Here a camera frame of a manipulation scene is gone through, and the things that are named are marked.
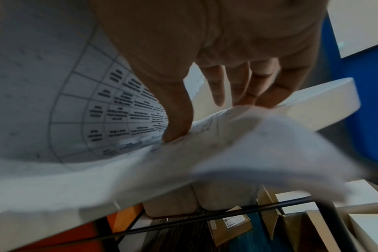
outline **paper sheet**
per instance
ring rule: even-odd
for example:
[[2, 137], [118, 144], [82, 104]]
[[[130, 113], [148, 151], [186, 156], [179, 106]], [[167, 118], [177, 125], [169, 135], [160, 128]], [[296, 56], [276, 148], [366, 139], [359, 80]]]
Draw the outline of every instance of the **paper sheet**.
[[[191, 97], [203, 79], [193, 66], [185, 80]], [[341, 199], [342, 179], [360, 175], [324, 139], [268, 110], [217, 113], [171, 144], [160, 140], [166, 125], [85, 1], [2, 1], [1, 210], [117, 199], [125, 208], [213, 178]]]

